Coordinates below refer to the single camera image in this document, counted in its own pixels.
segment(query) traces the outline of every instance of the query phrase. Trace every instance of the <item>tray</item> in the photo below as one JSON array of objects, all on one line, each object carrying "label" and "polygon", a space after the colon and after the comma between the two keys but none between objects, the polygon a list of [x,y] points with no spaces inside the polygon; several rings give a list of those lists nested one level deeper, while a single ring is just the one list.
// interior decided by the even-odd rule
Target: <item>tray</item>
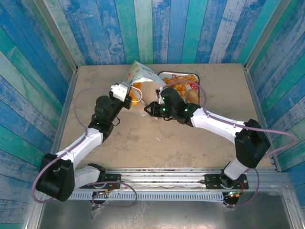
[{"label": "tray", "polygon": [[[196,83],[197,83],[197,84],[200,84],[199,76],[196,75],[196,74],[194,74],[194,73],[160,72],[158,75],[159,75],[159,77],[160,77],[161,79],[164,79],[164,78],[176,79],[176,78],[178,78],[179,76],[185,77],[185,76],[187,76],[187,75],[194,75],[194,76],[195,76],[195,79],[196,79]],[[198,97],[200,97],[200,96],[199,96],[199,88],[198,88],[197,85],[191,83],[191,84],[185,84],[185,87],[186,87],[186,94],[185,94],[185,96],[183,97],[183,100],[184,100],[185,102],[186,102],[187,93],[188,93],[189,90],[191,90],[191,89],[197,90],[197,92],[198,92]]]}]

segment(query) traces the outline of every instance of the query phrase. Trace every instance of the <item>beige table surface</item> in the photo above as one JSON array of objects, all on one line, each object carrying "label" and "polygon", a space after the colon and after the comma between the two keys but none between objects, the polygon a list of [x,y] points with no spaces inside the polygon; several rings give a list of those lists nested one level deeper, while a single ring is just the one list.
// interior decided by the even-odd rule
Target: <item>beige table surface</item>
[{"label": "beige table surface", "polygon": [[[176,71],[195,73],[208,95],[207,109],[235,120],[256,119],[256,112],[240,64],[151,64],[156,73]],[[74,90],[73,101],[60,149],[75,141],[83,129],[74,118],[75,95],[85,88],[110,88],[120,83],[130,65],[82,66]],[[86,92],[78,101],[78,115],[87,126],[94,113],[96,99],[108,93]],[[96,163],[106,168],[118,167],[224,167],[235,157],[235,147],[228,140],[199,128],[141,117],[126,111],[118,115],[121,123],[110,137],[91,151],[78,165]],[[270,167],[263,159],[260,167]]]}]

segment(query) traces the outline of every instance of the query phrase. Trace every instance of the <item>metal edge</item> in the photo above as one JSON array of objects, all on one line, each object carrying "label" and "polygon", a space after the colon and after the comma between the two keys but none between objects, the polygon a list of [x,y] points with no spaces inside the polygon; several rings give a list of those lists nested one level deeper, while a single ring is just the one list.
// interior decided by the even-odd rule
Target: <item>metal edge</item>
[{"label": "metal edge", "polygon": [[248,56],[245,68],[247,70],[250,70],[253,66],[257,56],[259,55],[261,49],[263,48],[264,44],[266,43],[267,39],[269,38],[270,34],[272,33],[273,29],[275,28],[276,24],[280,20],[283,12],[287,8],[288,4],[291,0],[280,0],[280,2],[277,4],[276,9],[274,10],[269,22],[265,26],[262,34],[258,38],[254,48],[252,49],[250,55]]},{"label": "metal edge", "polygon": [[[252,77],[251,77],[251,74],[250,74],[250,71],[249,70],[246,70],[244,68],[244,75],[245,75],[245,78],[247,80],[247,83],[248,83],[248,87],[249,87],[249,91],[250,91],[250,94],[251,94],[251,97],[252,97],[252,101],[253,101],[253,104],[254,104],[254,108],[256,110],[256,114],[257,114],[257,117],[258,117],[258,121],[259,123],[261,124],[261,127],[263,129],[268,129],[267,127],[267,123],[265,121],[265,117],[264,117],[264,114],[263,114],[263,111],[262,111],[262,108],[261,108],[261,105],[259,103],[259,100],[258,100],[258,97],[257,97],[257,94],[256,94],[256,90],[254,88],[254,84],[253,84],[253,81],[252,81]],[[274,146],[273,146],[273,143],[271,141],[271,137],[270,137],[270,134],[269,133],[265,133],[271,146],[270,146],[270,150],[274,150]],[[278,159],[277,159],[277,155],[276,154],[273,154],[272,156],[270,156],[271,160],[274,161],[274,167],[275,169],[278,171],[278,172],[281,172],[281,167],[280,167],[280,164],[278,162]]]},{"label": "metal edge", "polygon": [[293,189],[283,190],[283,198],[294,229],[305,228],[305,218]]},{"label": "metal edge", "polygon": [[[53,146],[51,149],[51,154],[55,154],[59,150],[63,130],[64,130],[65,123],[67,120],[69,108],[70,108],[73,93],[74,93],[74,88],[75,88],[76,81],[77,81],[77,77],[78,77],[78,72],[74,71],[72,74],[70,86],[69,86],[69,89],[67,92],[67,97],[66,97],[63,109],[62,109],[61,118],[59,121],[59,125],[58,125],[57,131],[56,131],[56,136],[55,136]],[[38,192],[38,191],[35,192],[35,195],[38,198],[42,198],[42,197],[46,196],[45,194]],[[27,215],[25,217],[25,221],[22,226],[22,229],[37,229],[38,228],[38,223],[40,221],[43,206],[44,206],[43,204],[36,203],[34,200],[31,201],[28,211],[27,211]]]},{"label": "metal edge", "polygon": [[59,47],[61,48],[63,55],[66,57],[66,60],[68,61],[69,66],[72,68],[72,71],[76,71],[77,70],[76,63],[66,44],[66,41],[64,40],[64,38],[61,34],[60,29],[58,28],[57,24],[55,23],[55,20],[52,17],[52,14],[48,9],[47,4],[45,3],[45,0],[34,0],[34,3],[36,4],[36,6],[37,6],[38,10],[40,11],[44,20],[46,21],[56,42],[58,43]]}]

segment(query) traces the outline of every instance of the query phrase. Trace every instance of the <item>wooden plank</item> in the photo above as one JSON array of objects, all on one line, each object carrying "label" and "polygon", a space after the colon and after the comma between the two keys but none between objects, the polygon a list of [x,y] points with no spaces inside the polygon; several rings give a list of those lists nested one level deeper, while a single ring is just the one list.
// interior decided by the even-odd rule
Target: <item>wooden plank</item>
[{"label": "wooden plank", "polygon": [[39,112],[41,112],[42,115],[45,116],[54,127],[58,126],[60,117],[1,52],[0,75],[6,79]]},{"label": "wooden plank", "polygon": [[302,77],[265,116],[266,122],[272,125],[292,106],[299,102],[305,96],[304,87],[305,77]]},{"label": "wooden plank", "polygon": [[261,104],[262,111],[266,115],[272,107],[305,75],[305,54],[297,61],[292,69],[284,76],[278,85],[271,91]]},{"label": "wooden plank", "polygon": [[254,48],[259,36],[262,34],[263,29],[268,23],[272,13],[274,12],[279,0],[266,0],[260,14],[258,15],[256,22],[248,36],[243,49],[241,50],[237,63],[245,63],[252,49]]},{"label": "wooden plank", "polygon": [[28,60],[22,55],[20,50],[9,38],[9,36],[0,27],[0,50],[10,60],[10,62],[19,70],[19,72],[32,84],[32,86],[41,94],[51,105],[54,111],[61,115],[62,105],[64,104],[66,94],[57,86],[53,78],[46,78],[45,81],[37,74]]},{"label": "wooden plank", "polygon": [[171,2],[167,63],[181,63],[189,0]]},{"label": "wooden plank", "polygon": [[0,100],[18,113],[21,117],[31,123],[50,140],[54,140],[56,128],[33,107],[20,93],[16,91],[0,75]]},{"label": "wooden plank", "polygon": [[277,22],[276,26],[274,27],[274,29],[272,30],[271,34],[269,35],[267,41],[265,42],[263,48],[261,49],[261,51],[259,52],[256,60],[254,61],[251,69],[250,69],[250,74],[253,75],[253,73],[256,70],[256,67],[258,66],[259,62],[261,61],[261,59],[263,58],[263,56],[266,54],[269,46],[271,45],[271,43],[273,42],[274,38],[277,36],[277,34],[279,33],[281,27],[283,26],[283,24],[285,23],[285,21],[287,20],[287,18],[289,17],[289,15],[291,14],[292,10],[294,9],[296,3],[298,0],[291,0],[290,3],[288,4],[288,6],[286,7],[285,11],[283,12],[280,20]]},{"label": "wooden plank", "polygon": [[[7,28],[12,30],[12,33],[15,33],[15,30],[20,30],[23,35],[26,37],[27,42],[23,45],[31,45],[32,48],[35,50],[37,55],[41,58],[41,60],[48,66],[49,70],[53,73],[53,76],[58,75],[57,80],[59,83],[62,83],[64,91],[68,90],[69,84],[64,79],[63,74],[60,72],[59,68],[57,67],[54,60],[51,58],[48,51],[45,49],[42,41],[37,36],[25,16],[22,14],[22,12],[19,10],[18,6],[15,4],[14,1],[11,0],[3,0],[1,1],[2,6],[0,8],[3,9],[3,6],[6,8],[7,12],[9,13],[9,17],[11,17],[10,20],[14,20],[15,26],[12,28]],[[7,20],[7,14],[3,13],[5,15],[5,21],[4,26],[8,27]]]},{"label": "wooden plank", "polygon": [[226,50],[223,63],[235,63],[266,0],[247,0]]},{"label": "wooden plank", "polygon": [[56,49],[57,53],[59,54],[59,56],[61,57],[63,63],[65,64],[66,68],[68,69],[70,75],[73,74],[73,71],[66,59],[66,57],[64,56],[64,54],[61,51],[61,48],[59,47],[57,41],[55,40],[51,30],[49,29],[46,21],[44,20],[43,16],[41,15],[39,9],[37,8],[36,4],[34,3],[33,0],[28,0],[28,4],[30,5],[31,9],[33,10],[33,12],[35,13],[37,19],[39,20],[41,26],[43,27],[43,30],[47,33],[50,41],[52,42],[54,48]]},{"label": "wooden plank", "polygon": [[99,64],[112,64],[96,0],[78,0]]},{"label": "wooden plank", "polygon": [[0,125],[23,138],[44,153],[51,151],[53,142],[0,100]]},{"label": "wooden plank", "polygon": [[280,81],[293,68],[295,63],[298,62],[298,60],[302,57],[302,55],[304,55],[304,53],[305,53],[305,32],[303,33],[301,38],[297,41],[297,43],[294,45],[294,47],[289,51],[287,56],[285,56],[283,61],[279,63],[278,66],[276,64],[277,68],[275,69],[274,73],[271,75],[269,80],[264,83],[261,91],[256,91],[260,103],[262,103],[265,100],[265,98],[270,94],[270,92],[280,83]]},{"label": "wooden plank", "polygon": [[277,157],[281,169],[285,171],[293,166],[296,166],[302,162],[305,162],[305,141],[296,144],[290,149],[283,152]]},{"label": "wooden plank", "polygon": [[195,63],[209,62],[226,3],[226,0],[209,0],[203,21]]},{"label": "wooden plank", "polygon": [[279,83],[279,81],[297,62],[297,60],[301,58],[304,52],[305,15],[300,18],[283,44],[278,47],[278,51],[276,52],[274,58],[269,62],[266,69],[262,73],[264,77],[261,77],[254,83],[258,99],[261,103],[268,96],[271,89],[273,89]]},{"label": "wooden plank", "polygon": [[74,38],[74,35],[71,31],[71,28],[68,24],[68,21],[61,9],[61,6],[58,0],[44,0],[48,10],[50,11],[54,21],[56,22],[58,29],[60,30],[66,45],[68,46],[71,55],[77,66],[85,65],[85,60],[82,56],[82,53],[79,49],[79,46]]},{"label": "wooden plank", "polygon": [[21,13],[24,15],[24,17],[28,20],[29,26],[31,25],[33,31],[37,34],[43,46],[45,47],[45,49],[53,59],[54,63],[56,64],[57,68],[62,73],[62,76],[69,83],[72,77],[71,68],[70,67],[67,68],[63,63],[62,58],[57,53],[57,50],[55,49],[47,33],[40,24],[38,18],[36,17],[28,1],[15,0],[15,3],[12,3],[12,5],[14,5],[14,9],[18,7]]},{"label": "wooden plank", "polygon": [[195,63],[208,0],[190,0],[181,63]]},{"label": "wooden plank", "polygon": [[42,151],[1,125],[0,134],[0,149],[2,151],[16,156],[36,167],[40,167],[41,159],[45,155]]},{"label": "wooden plank", "polygon": [[209,63],[222,63],[245,2],[245,0],[227,1]]},{"label": "wooden plank", "polygon": [[78,1],[58,0],[87,65],[100,64]]},{"label": "wooden plank", "polygon": [[305,162],[287,169],[285,172],[289,173],[289,177],[293,186],[304,184]]},{"label": "wooden plank", "polygon": [[294,28],[299,18],[302,16],[302,12],[304,9],[305,9],[305,2],[299,0],[299,2],[295,5],[293,11],[289,15],[288,19],[286,20],[286,22],[284,23],[284,25],[281,27],[280,31],[276,35],[274,41],[270,44],[265,55],[258,63],[257,68],[253,73],[253,83],[256,82],[257,80],[260,80],[263,71],[265,70],[269,62],[272,60],[272,58],[275,56],[276,52],[278,51],[278,48],[282,45],[288,34]]},{"label": "wooden plank", "polygon": [[0,223],[23,223],[28,207],[28,203],[0,199]]},{"label": "wooden plank", "polygon": [[0,199],[30,203],[32,184],[0,175]]},{"label": "wooden plank", "polygon": [[113,64],[126,64],[115,0],[97,0]]},{"label": "wooden plank", "polygon": [[152,0],[153,63],[167,63],[171,0]]},{"label": "wooden plank", "polygon": [[[275,130],[288,131],[292,126],[305,118],[305,97],[297,102],[289,111],[280,117],[273,125],[267,123],[268,128]],[[271,139],[274,141],[277,137],[276,134],[270,134]]]},{"label": "wooden plank", "polygon": [[151,0],[134,0],[140,62],[153,63],[153,11]]},{"label": "wooden plank", "polygon": [[0,150],[0,174],[32,184],[39,169],[11,154]]},{"label": "wooden plank", "polygon": [[133,61],[140,61],[133,0],[116,0],[115,5],[120,22],[126,63],[132,64]]},{"label": "wooden plank", "polygon": [[[303,119],[302,121],[298,122],[293,127],[291,127],[288,130],[288,132],[293,134],[296,137],[296,142],[295,142],[294,146],[296,144],[304,141],[305,140],[305,119]],[[287,145],[290,142],[291,142],[291,137],[288,137],[286,135],[281,135],[275,141],[273,141],[273,146],[275,148],[279,148],[281,146]],[[280,155],[284,151],[286,151],[286,149],[279,151],[277,153],[277,155]]]},{"label": "wooden plank", "polygon": [[53,69],[52,65],[49,65],[49,62],[46,59],[42,59],[41,56],[35,52],[35,49],[31,46],[25,35],[21,32],[1,3],[0,26],[9,35],[40,76],[46,74],[48,77],[54,78],[57,85],[59,85],[65,93],[68,91],[68,83],[61,76],[58,69]]},{"label": "wooden plank", "polygon": [[20,224],[17,224],[17,223],[2,224],[2,223],[0,223],[0,229],[22,229],[22,226],[23,226],[22,223],[20,223]]},{"label": "wooden plank", "polygon": [[305,184],[294,187],[300,206],[305,205]]}]

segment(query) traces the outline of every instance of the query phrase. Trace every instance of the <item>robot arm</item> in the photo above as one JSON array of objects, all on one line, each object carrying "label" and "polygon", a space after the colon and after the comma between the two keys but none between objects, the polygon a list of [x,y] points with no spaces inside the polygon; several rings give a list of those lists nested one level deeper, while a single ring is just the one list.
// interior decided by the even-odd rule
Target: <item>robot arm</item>
[{"label": "robot arm", "polygon": [[179,94],[170,87],[162,90],[159,102],[152,102],[145,107],[145,111],[151,116],[160,117],[166,121],[175,119],[181,124],[209,130],[235,144],[236,158],[224,168],[220,177],[225,187],[232,187],[234,181],[247,169],[256,168],[270,147],[270,142],[263,132],[250,131],[219,122],[210,118],[209,115],[231,123],[261,128],[257,121],[250,119],[245,123],[211,112],[206,115],[203,108],[196,104],[186,104]]},{"label": "robot arm", "polygon": [[129,89],[129,86],[123,83],[113,85],[109,96],[101,96],[96,100],[95,114],[91,118],[87,134],[84,133],[74,143],[55,155],[46,154],[43,157],[40,171],[57,157],[65,154],[40,177],[36,185],[38,191],[65,201],[75,188],[99,180],[101,173],[105,172],[102,167],[94,164],[89,164],[82,169],[76,169],[76,167],[88,153],[109,137],[113,130],[112,123],[121,109],[131,107],[132,99],[128,95]]}]

